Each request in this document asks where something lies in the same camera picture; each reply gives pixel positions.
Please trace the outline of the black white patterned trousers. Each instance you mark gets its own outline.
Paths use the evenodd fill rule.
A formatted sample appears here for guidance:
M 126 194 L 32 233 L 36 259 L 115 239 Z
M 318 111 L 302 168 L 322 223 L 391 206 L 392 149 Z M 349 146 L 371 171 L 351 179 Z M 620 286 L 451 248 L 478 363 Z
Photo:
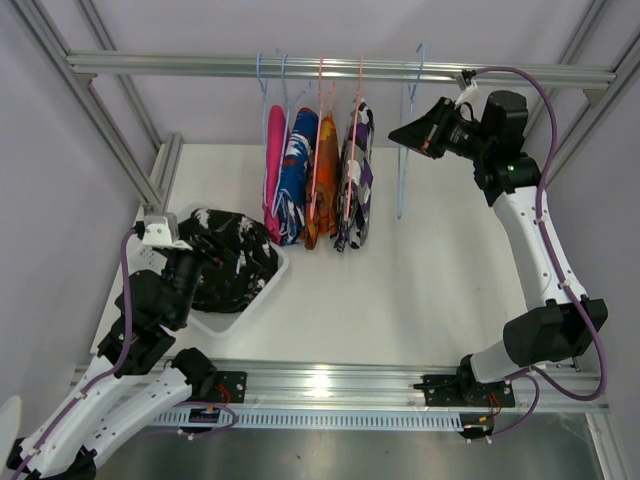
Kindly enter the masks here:
M 196 311 L 242 312 L 278 270 L 278 255 L 266 227 L 242 213 L 198 208 L 179 223 L 179 232 L 194 250 L 227 258 L 229 288 L 222 294 L 197 289 L 192 304 Z

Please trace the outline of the purple grey patterned trousers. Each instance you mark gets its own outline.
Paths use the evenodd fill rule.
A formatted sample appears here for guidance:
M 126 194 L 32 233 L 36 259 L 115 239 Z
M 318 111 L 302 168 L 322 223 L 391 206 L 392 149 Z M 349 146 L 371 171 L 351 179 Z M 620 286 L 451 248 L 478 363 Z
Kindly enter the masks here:
M 351 212 L 348 223 L 344 220 L 349 176 L 348 161 L 351 151 L 353 111 L 351 112 L 339 159 L 339 189 L 337 197 L 338 233 L 334 248 L 343 252 L 347 247 L 360 249 L 367 241 L 374 174 L 372 169 L 372 146 L 375 124 L 374 114 L 366 100 L 362 98 L 357 126 L 355 170 Z

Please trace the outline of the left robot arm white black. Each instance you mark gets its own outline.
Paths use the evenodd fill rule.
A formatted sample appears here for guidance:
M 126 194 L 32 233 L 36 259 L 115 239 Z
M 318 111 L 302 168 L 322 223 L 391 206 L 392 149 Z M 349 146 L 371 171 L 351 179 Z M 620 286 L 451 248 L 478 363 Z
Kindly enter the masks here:
M 168 255 L 161 274 L 123 275 L 113 323 L 82 379 L 34 433 L 14 440 L 14 478 L 92 479 L 121 446 L 158 415 L 216 390 L 217 369 L 195 347 L 181 350 L 140 392 L 134 390 L 187 324 L 204 259 L 191 249 Z

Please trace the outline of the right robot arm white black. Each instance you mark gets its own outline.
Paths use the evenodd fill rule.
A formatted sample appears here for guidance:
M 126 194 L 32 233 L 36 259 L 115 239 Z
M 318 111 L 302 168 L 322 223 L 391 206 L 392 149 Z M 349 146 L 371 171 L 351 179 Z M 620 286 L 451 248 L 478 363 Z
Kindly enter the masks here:
M 608 309 L 577 280 L 555 231 L 539 167 L 522 150 L 527 101 L 498 90 L 489 94 L 480 119 L 463 116 L 462 108 L 462 103 L 442 97 L 426 114 L 388 135 L 432 159 L 451 152 L 472 162 L 475 183 L 508 237 L 525 298 L 526 312 L 504 325 L 501 340 L 461 359 L 453 384 L 456 395 L 478 404 L 491 388 L 538 370 L 542 362 L 579 357 L 595 348 L 600 381 L 594 393 L 577 394 L 549 382 L 571 399 L 594 400 L 607 385 L 598 332 Z

